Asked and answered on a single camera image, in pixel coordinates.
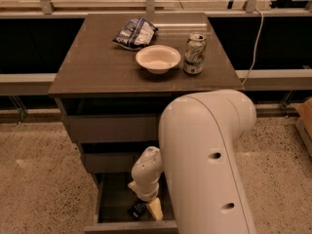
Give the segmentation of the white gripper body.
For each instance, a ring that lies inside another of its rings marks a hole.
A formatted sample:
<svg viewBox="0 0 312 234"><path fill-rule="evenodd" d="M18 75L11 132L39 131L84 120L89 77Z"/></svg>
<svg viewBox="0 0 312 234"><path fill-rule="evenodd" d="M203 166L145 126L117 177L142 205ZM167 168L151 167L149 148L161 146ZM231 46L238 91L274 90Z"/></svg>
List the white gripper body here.
<svg viewBox="0 0 312 234"><path fill-rule="evenodd" d="M150 202L158 196L159 182L154 180L133 180L128 184L128 187L137 195L143 202Z"/></svg>

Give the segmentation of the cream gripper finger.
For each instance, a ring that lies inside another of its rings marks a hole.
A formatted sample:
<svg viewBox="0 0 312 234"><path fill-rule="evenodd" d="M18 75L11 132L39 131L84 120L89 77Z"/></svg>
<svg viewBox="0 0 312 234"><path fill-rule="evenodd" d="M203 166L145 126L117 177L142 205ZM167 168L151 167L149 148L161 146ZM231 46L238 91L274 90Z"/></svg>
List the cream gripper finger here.
<svg viewBox="0 0 312 234"><path fill-rule="evenodd" d="M158 197L148 202L146 204L146 208L156 221L160 221L163 219L164 215L162 212L161 202Z"/></svg>

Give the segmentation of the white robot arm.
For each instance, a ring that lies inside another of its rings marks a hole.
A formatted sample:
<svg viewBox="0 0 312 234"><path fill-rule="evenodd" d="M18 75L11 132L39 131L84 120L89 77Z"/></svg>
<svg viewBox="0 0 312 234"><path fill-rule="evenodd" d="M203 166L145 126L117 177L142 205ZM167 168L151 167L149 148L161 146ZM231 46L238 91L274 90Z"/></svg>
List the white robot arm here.
<svg viewBox="0 0 312 234"><path fill-rule="evenodd" d="M253 102L238 91L176 98L161 115L159 145L135 162L129 187L160 220L164 176L178 234L256 234L233 150L255 122Z"/></svg>

